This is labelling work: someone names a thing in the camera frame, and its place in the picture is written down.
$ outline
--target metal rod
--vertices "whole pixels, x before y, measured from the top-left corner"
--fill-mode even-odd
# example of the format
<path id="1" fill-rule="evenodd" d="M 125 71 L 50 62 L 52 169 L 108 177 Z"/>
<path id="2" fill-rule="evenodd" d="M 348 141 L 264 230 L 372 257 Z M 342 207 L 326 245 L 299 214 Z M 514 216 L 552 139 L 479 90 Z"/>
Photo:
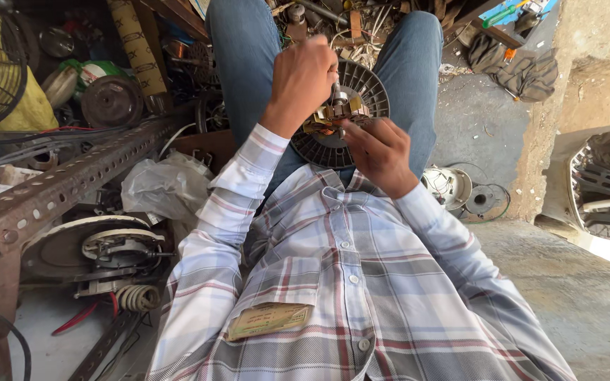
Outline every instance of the metal rod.
<path id="1" fill-rule="evenodd" d="M 338 24 L 340 24 L 342 26 L 350 25 L 350 22 L 348 22 L 346 18 L 329 11 L 324 7 L 320 7 L 319 5 L 314 4 L 309 0 L 295 0 L 295 2 L 297 4 L 304 6 L 305 8 L 309 9 L 310 11 L 312 11 L 314 13 L 319 13 L 322 16 L 328 18 L 329 20 L 333 20 L 333 21 L 337 22 Z"/>

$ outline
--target concrete wall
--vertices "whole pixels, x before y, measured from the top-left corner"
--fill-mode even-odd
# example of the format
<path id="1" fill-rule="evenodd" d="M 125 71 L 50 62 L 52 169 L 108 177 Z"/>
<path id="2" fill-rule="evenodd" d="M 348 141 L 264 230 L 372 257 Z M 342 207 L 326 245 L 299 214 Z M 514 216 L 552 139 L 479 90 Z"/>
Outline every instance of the concrete wall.
<path id="1" fill-rule="evenodd" d="M 472 225 L 580 381 L 610 380 L 610 262 L 521 221 Z"/>

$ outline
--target right hand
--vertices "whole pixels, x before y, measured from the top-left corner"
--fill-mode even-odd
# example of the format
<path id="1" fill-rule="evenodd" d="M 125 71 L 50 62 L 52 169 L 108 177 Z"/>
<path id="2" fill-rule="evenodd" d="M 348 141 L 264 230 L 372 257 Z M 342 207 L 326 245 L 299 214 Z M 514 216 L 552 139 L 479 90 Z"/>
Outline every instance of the right hand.
<path id="1" fill-rule="evenodd" d="M 399 199 L 418 186 L 409 169 L 411 138 L 390 119 L 374 119 L 364 129 L 346 119 L 343 128 L 357 169 L 386 195 Z"/>
<path id="2" fill-rule="evenodd" d="M 337 67 L 338 56 L 324 35 L 316 35 L 277 55 L 272 96 L 260 125 L 290 139 L 331 96 L 331 86 L 338 78 Z"/>

